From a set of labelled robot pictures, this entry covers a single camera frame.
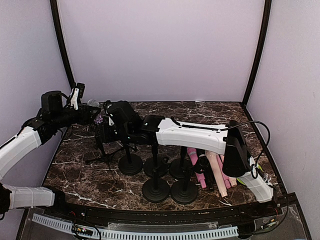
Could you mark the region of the black tripod shock-mount stand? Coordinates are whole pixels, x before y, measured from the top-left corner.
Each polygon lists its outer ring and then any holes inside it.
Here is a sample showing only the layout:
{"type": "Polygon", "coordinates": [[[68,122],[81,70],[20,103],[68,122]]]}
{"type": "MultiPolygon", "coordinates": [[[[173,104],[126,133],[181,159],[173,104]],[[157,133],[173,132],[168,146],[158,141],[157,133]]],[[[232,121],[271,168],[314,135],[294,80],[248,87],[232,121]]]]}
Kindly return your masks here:
{"type": "Polygon", "coordinates": [[[113,157],[115,156],[116,153],[124,150],[124,147],[122,146],[113,152],[106,153],[104,146],[103,146],[103,142],[102,142],[102,137],[104,136],[103,126],[104,126],[103,120],[95,120],[94,121],[93,129],[94,129],[95,145],[100,150],[101,156],[98,158],[94,158],[94,159],[87,159],[87,160],[85,160],[85,164],[89,165],[93,162],[102,162],[102,163],[107,164],[108,169],[111,170],[110,161],[113,159],[113,157]]]}

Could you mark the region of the black stand of small beige microphone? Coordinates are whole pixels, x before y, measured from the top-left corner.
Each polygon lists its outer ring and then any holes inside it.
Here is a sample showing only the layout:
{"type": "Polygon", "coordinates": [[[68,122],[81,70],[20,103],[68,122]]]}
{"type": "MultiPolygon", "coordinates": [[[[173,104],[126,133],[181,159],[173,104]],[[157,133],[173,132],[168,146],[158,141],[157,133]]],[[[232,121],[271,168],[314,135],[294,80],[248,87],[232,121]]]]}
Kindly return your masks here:
{"type": "Polygon", "coordinates": [[[143,160],[136,154],[131,154],[128,145],[124,145],[125,155],[118,162],[118,169],[127,176],[138,174],[143,168],[143,160]]]}

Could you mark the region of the black round-base stand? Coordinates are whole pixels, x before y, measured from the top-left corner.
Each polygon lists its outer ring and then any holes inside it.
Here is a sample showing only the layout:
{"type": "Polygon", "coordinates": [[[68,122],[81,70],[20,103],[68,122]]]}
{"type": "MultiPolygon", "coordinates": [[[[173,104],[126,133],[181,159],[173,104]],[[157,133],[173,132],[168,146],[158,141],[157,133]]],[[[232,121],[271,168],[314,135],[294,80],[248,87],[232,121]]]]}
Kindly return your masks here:
{"type": "Polygon", "coordinates": [[[142,195],[151,203],[163,202],[169,196],[170,186],[162,179],[168,173],[168,161],[168,156],[161,155],[158,157],[156,167],[152,157],[148,158],[143,165],[143,171],[150,179],[143,184],[142,195]]]}
{"type": "Polygon", "coordinates": [[[193,173],[192,166],[184,171],[183,179],[177,179],[170,187],[170,196],[176,203],[188,205],[197,199],[199,187],[191,180],[193,173]]]}

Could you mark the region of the black stand with clip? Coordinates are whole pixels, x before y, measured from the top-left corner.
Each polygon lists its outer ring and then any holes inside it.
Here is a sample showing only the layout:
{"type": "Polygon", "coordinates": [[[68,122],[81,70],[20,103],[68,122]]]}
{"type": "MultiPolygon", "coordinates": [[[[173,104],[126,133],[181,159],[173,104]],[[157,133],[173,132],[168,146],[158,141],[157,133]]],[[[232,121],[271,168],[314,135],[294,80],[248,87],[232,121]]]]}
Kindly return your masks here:
{"type": "Polygon", "coordinates": [[[185,177],[185,170],[193,167],[190,160],[186,160],[187,147],[182,146],[180,149],[180,157],[173,160],[169,166],[169,174],[176,180],[183,179],[185,177]]]}

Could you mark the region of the black round-base stand front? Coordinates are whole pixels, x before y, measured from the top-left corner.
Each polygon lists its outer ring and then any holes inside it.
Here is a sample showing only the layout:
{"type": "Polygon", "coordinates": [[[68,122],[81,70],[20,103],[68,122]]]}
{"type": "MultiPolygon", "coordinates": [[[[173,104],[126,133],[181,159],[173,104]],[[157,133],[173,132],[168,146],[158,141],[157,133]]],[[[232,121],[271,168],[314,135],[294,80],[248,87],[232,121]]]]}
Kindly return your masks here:
{"type": "Polygon", "coordinates": [[[192,166],[184,171],[183,179],[177,179],[170,187],[170,196],[176,203],[188,205],[197,199],[199,187],[191,180],[193,173],[192,166]]]}

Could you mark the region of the black microphone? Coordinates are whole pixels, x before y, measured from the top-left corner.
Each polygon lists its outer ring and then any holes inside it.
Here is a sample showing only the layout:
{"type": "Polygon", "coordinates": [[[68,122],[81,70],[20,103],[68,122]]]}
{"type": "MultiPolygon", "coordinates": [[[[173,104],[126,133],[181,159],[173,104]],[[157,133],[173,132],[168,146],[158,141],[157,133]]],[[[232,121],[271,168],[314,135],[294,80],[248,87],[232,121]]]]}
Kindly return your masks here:
{"type": "Polygon", "coordinates": [[[201,169],[205,177],[206,187],[209,191],[213,192],[215,190],[214,177],[209,160],[207,159],[205,151],[203,149],[197,149],[196,153],[198,156],[199,165],[201,166],[201,169]]]}

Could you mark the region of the small beige microphone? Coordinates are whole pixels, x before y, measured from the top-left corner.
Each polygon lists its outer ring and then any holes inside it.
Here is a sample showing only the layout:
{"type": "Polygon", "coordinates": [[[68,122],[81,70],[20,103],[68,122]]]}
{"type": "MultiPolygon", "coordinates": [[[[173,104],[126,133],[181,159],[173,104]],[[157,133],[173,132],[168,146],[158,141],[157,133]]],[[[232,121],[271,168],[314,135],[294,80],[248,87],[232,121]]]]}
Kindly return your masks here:
{"type": "Polygon", "coordinates": [[[221,173],[218,161],[217,161],[217,154],[212,151],[205,151],[205,156],[207,157],[210,167],[212,169],[218,191],[222,198],[226,197],[228,195],[227,188],[225,186],[225,182],[223,179],[223,175],[221,173]]]}

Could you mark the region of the beige microphone tall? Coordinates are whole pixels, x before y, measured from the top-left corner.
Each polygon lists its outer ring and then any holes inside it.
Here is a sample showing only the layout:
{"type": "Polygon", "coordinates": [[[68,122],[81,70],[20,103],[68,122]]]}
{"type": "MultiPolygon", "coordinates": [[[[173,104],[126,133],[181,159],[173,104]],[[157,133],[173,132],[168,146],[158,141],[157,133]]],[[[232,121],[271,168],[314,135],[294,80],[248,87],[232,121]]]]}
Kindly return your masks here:
{"type": "MultiPolygon", "coordinates": [[[[221,155],[221,158],[222,158],[222,162],[224,163],[224,156],[221,155]]],[[[237,186],[237,180],[236,180],[236,178],[234,178],[234,177],[229,177],[229,182],[230,182],[231,187],[237,186]]]]}

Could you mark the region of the glitter silver-head microphone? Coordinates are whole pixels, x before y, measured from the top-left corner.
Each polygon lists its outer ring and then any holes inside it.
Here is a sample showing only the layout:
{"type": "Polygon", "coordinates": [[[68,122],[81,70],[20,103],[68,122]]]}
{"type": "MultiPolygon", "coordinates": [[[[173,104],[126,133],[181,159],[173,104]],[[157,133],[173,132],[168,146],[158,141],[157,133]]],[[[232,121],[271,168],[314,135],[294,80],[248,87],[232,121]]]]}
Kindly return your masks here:
{"type": "MultiPolygon", "coordinates": [[[[87,102],[87,105],[93,106],[93,107],[100,107],[100,103],[99,103],[97,100],[95,100],[95,99],[90,99],[90,100],[87,102]]],[[[101,114],[101,108],[100,108],[100,114],[96,117],[95,120],[103,120],[104,123],[107,123],[107,119],[106,119],[105,117],[103,117],[102,114],[101,114]]],[[[94,121],[93,121],[93,123],[91,123],[91,124],[89,125],[89,130],[91,130],[91,131],[94,131],[94,129],[93,129],[93,127],[94,127],[94,121]]]]}

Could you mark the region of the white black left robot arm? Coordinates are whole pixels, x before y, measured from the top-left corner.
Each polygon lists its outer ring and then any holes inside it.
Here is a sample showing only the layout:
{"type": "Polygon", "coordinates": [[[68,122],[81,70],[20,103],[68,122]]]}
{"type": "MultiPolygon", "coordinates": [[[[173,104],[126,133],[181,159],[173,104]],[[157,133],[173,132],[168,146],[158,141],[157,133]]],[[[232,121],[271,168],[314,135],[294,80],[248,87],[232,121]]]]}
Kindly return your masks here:
{"type": "MultiPolygon", "coordinates": [[[[41,108],[36,117],[23,123],[19,132],[0,147],[0,176],[33,150],[48,142],[59,130],[73,124],[88,125],[101,112],[98,104],[79,102],[79,89],[75,88],[63,105],[61,91],[49,91],[41,96],[41,108]]],[[[18,208],[50,207],[60,218],[67,218],[70,206],[61,193],[47,187],[17,187],[0,185],[0,213],[18,208]]]]}

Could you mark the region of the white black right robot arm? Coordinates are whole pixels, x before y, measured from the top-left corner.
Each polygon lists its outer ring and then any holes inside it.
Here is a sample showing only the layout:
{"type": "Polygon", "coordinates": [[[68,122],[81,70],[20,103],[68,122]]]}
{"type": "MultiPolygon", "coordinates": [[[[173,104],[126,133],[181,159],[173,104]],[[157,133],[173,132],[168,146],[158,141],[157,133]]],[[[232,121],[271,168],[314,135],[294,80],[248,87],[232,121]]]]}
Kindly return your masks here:
{"type": "Polygon", "coordinates": [[[158,203],[171,196],[188,205],[198,195],[192,173],[197,173],[203,187],[212,174],[222,197],[240,182],[258,201],[258,216],[274,210],[278,188],[250,154],[240,123],[207,125],[160,115],[140,117],[127,101],[105,102],[102,109],[105,115],[98,113],[94,120],[96,143],[100,149],[105,143],[122,143],[125,156],[119,170],[125,175],[144,171],[149,176],[142,187],[148,201],[158,203]]]}

